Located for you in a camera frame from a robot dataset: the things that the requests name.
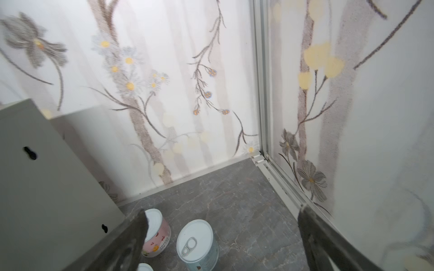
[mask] wall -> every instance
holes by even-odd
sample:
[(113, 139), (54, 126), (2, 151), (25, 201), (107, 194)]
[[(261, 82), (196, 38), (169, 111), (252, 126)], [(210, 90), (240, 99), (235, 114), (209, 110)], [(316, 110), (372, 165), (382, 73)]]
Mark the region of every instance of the wall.
[(268, 10), (271, 157), (383, 269), (432, 270), (434, 3)]
[(258, 147), (248, 1), (2, 2), (0, 102), (32, 98), (114, 201)]

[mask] keyhole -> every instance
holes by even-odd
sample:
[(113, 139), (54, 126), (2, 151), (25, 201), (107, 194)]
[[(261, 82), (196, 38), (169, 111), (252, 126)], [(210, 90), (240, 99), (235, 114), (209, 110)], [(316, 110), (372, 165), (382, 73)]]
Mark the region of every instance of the keyhole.
[(38, 158), (38, 155), (32, 151), (29, 147), (24, 147), (23, 150), (29, 155), (29, 158), (32, 160), (36, 160)]
[(107, 228), (106, 225), (102, 224), (101, 228), (104, 230), (105, 233), (107, 233), (109, 231), (109, 229)]

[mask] floor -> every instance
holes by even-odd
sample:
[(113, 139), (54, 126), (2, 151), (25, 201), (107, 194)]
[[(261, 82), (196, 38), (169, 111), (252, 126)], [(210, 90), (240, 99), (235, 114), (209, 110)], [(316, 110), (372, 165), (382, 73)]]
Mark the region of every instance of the floor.
[(129, 216), (159, 209), (172, 229), (168, 247), (142, 261), (155, 271), (187, 270), (175, 247), (191, 220), (204, 219), (219, 246), (216, 271), (303, 270), (306, 257), (297, 221), (250, 159), (121, 207)]

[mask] can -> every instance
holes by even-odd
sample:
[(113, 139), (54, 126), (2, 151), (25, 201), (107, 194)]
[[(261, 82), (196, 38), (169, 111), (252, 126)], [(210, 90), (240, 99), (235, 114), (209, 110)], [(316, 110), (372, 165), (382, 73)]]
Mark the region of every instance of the can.
[(162, 253), (167, 247), (171, 230), (169, 224), (158, 209), (146, 210), (145, 214), (148, 218), (149, 228), (141, 253), (147, 258), (152, 258)]
[(148, 264), (138, 264), (137, 271), (154, 271)]
[(218, 259), (218, 245), (211, 225), (202, 219), (189, 222), (178, 235), (176, 251), (188, 270), (211, 271)]

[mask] cabinet door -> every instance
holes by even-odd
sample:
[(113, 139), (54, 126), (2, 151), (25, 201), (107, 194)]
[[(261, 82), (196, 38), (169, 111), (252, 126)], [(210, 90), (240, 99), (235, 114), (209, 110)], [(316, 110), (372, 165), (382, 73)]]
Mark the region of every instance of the cabinet door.
[(125, 217), (34, 104), (23, 103), (0, 116), (0, 269), (62, 270), (106, 235), (103, 224), (109, 233)]

